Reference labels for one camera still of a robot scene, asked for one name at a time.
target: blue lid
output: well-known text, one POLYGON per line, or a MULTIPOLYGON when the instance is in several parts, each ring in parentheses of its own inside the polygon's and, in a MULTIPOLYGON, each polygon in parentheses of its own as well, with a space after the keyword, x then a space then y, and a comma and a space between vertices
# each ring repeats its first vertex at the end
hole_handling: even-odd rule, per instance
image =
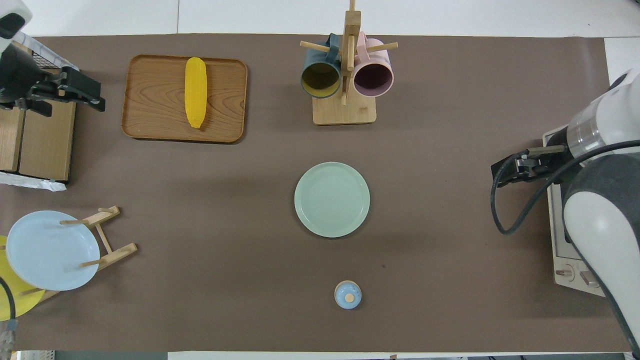
POLYGON ((353 281, 345 280, 335 287, 335 301, 343 309, 353 309, 360 304, 362 292, 360 287, 353 281))

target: black cable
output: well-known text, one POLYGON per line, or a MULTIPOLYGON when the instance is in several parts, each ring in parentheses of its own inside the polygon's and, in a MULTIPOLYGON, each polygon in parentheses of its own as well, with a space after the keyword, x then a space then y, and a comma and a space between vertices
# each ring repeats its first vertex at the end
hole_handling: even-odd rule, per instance
POLYGON ((9 289, 9 286, 2 277, 0 277, 0 284, 4 288, 6 298, 9 300, 9 319, 15 319, 15 302, 13 301, 13 294, 11 294, 11 289, 9 289))
POLYGON ((627 141, 627 142, 619 142, 619 143, 613 143, 611 145, 605 145, 605 146, 599 147, 599 148, 597 148, 595 150, 586 152, 586 153, 578 156, 577 158, 574 158, 571 161, 569 161, 566 164, 564 164, 562 167, 557 169, 556 172, 554 172, 545 181, 545 183, 538 189, 538 191, 536 191, 533 194, 533 196, 531 196, 531 198, 529 199, 529 201, 525 205, 525 207, 522 210, 522 212, 520 213, 520 215, 518 215, 518 218, 513 223, 513 225, 508 230, 505 230, 504 227, 502 226, 502 223, 500 222, 500 219, 498 219, 498 213, 496 212, 496 209, 495 209, 495 191, 498 188, 498 182, 500 182, 500 177, 504 173, 508 163, 510 161, 513 161, 513 160, 519 158, 522 155, 528 154, 529 151, 525 150, 525 151, 519 152, 518 154, 511 155, 509 157, 509 159, 507 161, 505 161, 502 164, 502 166, 500 166, 500 169, 498 169, 498 172, 495 175, 495 179, 493 179, 493 186, 491 187, 491 214, 493 216, 493 221, 495 222, 495 226, 498 228, 498 231, 500 231, 500 233, 505 234, 505 235, 511 235, 511 234, 515 233, 516 230, 518 230, 518 228, 522 225, 522 222, 524 221, 525 217, 527 217, 527 215, 529 214, 529 212, 531 211, 531 209, 533 208, 535 203, 540 199, 542 194, 547 190, 547 188, 549 186, 551 186, 551 184, 554 183, 555 180, 557 180, 558 177, 560 177, 560 175, 562 175, 568 169, 570 169, 570 168, 574 167, 575 165, 577 165, 579 163, 582 163, 583 161, 588 160, 588 159, 590 159, 590 158, 592 158, 594 156, 598 156, 598 155, 600 155, 600 154, 602 154, 604 152, 609 152, 609 151, 618 150, 618 149, 626 149, 627 147, 640 147, 640 140, 631 140, 631 141, 627 141))

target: brown tabletop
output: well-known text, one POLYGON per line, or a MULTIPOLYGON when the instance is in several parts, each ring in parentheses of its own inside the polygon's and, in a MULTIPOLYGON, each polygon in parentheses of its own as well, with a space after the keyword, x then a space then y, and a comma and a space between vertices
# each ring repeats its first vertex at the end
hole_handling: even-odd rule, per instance
MULTIPOLYGON (((68 190, 0 185, 0 234, 32 211, 118 205, 112 246, 140 251, 19 318, 17 347, 58 350, 624 351, 605 299, 556 285, 546 201, 501 236, 489 166, 607 88, 602 39, 380 37, 393 89, 371 125, 313 125, 296 35, 61 37, 41 41, 102 83, 78 106, 68 190), (137 54, 237 58, 249 69, 235 145, 139 141, 120 121, 137 54), (298 220, 300 176, 324 161, 371 191, 344 238, 298 220), (364 299, 338 308, 356 281, 364 299)), ((536 184, 499 192, 506 222, 536 184)))

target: mug handle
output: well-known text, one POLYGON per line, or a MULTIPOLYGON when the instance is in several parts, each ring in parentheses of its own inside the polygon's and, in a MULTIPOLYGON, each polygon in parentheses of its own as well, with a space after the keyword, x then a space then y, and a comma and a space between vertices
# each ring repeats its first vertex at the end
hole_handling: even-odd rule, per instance
POLYGON ((369 53, 367 52, 367 35, 364 34, 364 31, 361 31, 358 34, 358 45, 356 46, 356 49, 358 50, 358 57, 360 57, 360 61, 371 60, 369 53))
POLYGON ((329 34, 329 38, 326 40, 326 45, 329 47, 329 52, 326 54, 325 60, 328 63, 333 63, 338 57, 338 50, 340 49, 338 46, 338 35, 334 33, 329 34))

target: mug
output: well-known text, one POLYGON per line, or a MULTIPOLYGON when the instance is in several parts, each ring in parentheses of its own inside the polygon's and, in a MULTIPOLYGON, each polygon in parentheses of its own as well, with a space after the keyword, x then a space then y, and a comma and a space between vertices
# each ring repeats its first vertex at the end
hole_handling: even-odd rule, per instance
POLYGON ((353 87, 359 94, 377 97, 391 89, 394 72, 391 70, 387 50, 368 53, 367 48, 382 45, 382 41, 367 38, 363 31, 358 35, 358 54, 353 60, 353 87))
POLYGON ((329 52, 307 49, 305 64, 302 66, 300 83, 307 94, 324 99, 335 94, 340 88, 340 56, 338 56, 338 35, 331 33, 326 42, 319 45, 329 47, 329 52))

